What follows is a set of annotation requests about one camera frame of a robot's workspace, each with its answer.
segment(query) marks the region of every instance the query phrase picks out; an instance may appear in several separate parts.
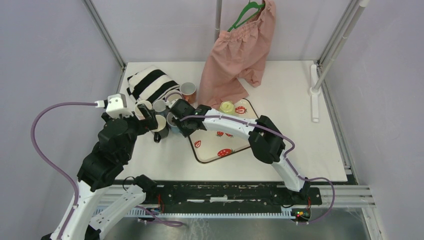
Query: brown mug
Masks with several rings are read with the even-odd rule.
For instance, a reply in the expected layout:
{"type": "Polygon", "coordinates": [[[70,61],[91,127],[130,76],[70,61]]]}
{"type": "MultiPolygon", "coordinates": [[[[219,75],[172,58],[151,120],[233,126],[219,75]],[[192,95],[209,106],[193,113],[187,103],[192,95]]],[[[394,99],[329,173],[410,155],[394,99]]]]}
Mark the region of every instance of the brown mug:
{"type": "Polygon", "coordinates": [[[182,98],[186,100],[189,104],[194,104],[196,102],[196,85],[192,82],[185,82],[179,86],[179,91],[182,93],[182,98]]]}

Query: mug handle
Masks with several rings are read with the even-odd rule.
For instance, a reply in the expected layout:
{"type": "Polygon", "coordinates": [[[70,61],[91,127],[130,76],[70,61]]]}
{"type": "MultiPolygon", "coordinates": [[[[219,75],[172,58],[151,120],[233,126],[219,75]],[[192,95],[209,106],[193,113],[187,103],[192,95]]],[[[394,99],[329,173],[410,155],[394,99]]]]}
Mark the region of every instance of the mug handle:
{"type": "Polygon", "coordinates": [[[153,137],[153,141],[158,144],[161,141],[161,139],[162,139],[162,137],[159,134],[159,132],[155,132],[154,137],[153,137]]]}

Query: gray floor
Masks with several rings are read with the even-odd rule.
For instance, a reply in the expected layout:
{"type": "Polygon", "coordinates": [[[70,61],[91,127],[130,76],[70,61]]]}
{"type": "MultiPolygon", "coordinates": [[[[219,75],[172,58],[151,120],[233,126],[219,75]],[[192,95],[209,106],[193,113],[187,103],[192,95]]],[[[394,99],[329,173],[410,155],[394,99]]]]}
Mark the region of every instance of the gray floor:
{"type": "MultiPolygon", "coordinates": [[[[324,209],[312,209],[312,218],[324,209]]],[[[173,218],[187,223],[175,228],[144,225],[136,218],[123,218],[105,240],[369,240],[361,209],[334,209],[322,221],[296,226],[286,219],[173,218]]]]}

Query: strawberry print tray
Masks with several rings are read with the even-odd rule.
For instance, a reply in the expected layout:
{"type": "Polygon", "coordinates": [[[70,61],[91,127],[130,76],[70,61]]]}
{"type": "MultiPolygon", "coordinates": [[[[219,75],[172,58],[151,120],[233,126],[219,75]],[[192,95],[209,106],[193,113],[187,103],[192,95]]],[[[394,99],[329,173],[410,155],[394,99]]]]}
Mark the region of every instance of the strawberry print tray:
{"type": "MultiPolygon", "coordinates": [[[[258,119],[258,115],[247,99],[242,99],[234,104],[235,115],[246,119],[258,119]]],[[[188,139],[194,156],[199,163],[207,164],[231,154],[250,148],[247,140],[222,131],[193,132],[188,139]]]]}

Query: black mug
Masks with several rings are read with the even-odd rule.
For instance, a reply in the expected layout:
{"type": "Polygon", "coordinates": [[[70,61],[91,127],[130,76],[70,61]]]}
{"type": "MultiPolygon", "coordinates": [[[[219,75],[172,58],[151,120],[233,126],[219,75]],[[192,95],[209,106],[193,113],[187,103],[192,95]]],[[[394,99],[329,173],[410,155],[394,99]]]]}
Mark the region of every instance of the black mug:
{"type": "Polygon", "coordinates": [[[153,140],[155,143],[159,143],[162,139],[168,137],[170,129],[167,125],[167,119],[162,115],[156,115],[157,129],[152,130],[154,135],[153,140]]]}

